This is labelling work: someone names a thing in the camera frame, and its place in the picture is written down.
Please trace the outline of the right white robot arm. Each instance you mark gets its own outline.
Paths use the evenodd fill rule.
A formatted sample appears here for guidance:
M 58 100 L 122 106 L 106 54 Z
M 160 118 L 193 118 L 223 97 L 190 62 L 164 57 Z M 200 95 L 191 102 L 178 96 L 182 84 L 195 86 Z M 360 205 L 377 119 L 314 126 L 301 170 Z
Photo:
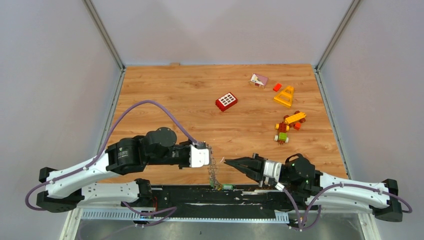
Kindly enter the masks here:
M 259 187 L 274 187 L 285 195 L 290 210 L 305 212 L 318 207 L 371 211 L 381 221 L 399 223 L 404 211 L 396 180 L 360 182 L 330 175 L 316 169 L 297 153 L 285 162 L 254 154 L 251 157 L 226 159 L 224 163 L 245 174 Z

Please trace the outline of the large grey toothed keyring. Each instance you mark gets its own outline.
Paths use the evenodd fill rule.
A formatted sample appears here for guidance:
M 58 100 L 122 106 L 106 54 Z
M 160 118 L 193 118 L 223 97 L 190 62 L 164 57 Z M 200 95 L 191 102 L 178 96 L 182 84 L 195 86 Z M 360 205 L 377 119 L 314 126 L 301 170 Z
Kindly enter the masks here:
M 210 146 L 208 147 L 208 150 L 209 150 L 209 160 L 210 160 L 210 163 L 208 165 L 209 184 L 213 189 L 217 191 L 221 191 L 223 189 L 223 186 L 217 178 L 218 167 L 217 167 L 215 158 L 213 156 L 213 150 Z

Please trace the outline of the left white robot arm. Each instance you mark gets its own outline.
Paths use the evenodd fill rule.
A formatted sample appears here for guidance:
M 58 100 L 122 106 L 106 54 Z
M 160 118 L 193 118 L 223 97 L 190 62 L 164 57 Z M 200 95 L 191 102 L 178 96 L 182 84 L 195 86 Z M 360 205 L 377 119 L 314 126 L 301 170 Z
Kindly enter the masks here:
M 176 133 L 168 127 L 123 138 L 109 145 L 92 165 L 86 160 L 62 170 L 40 169 L 39 181 L 45 183 L 46 188 L 37 194 L 36 205 L 51 213 L 63 213 L 87 200 L 82 189 L 95 182 L 140 173 L 148 165 L 189 168 L 192 150 L 196 147 L 192 140 L 177 143 Z

